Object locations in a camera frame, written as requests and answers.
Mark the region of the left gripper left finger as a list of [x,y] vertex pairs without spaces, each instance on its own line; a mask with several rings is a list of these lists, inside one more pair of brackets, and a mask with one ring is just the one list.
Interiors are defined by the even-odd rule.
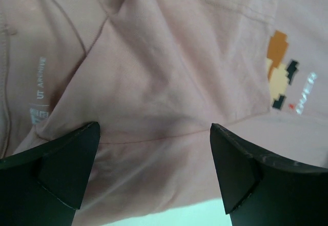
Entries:
[[80,209],[100,139],[91,122],[1,159],[1,225],[71,225]]

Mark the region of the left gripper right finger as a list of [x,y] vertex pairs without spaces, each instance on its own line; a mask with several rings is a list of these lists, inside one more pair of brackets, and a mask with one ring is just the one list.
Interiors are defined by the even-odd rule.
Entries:
[[257,146],[212,124],[210,144],[232,225],[327,225],[327,169]]

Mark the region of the pink printed t-shirt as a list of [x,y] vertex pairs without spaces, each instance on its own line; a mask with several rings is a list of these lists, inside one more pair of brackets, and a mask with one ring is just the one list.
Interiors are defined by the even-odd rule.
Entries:
[[220,197],[213,123],[327,167],[327,0],[1,0],[1,157],[91,121],[74,225]]

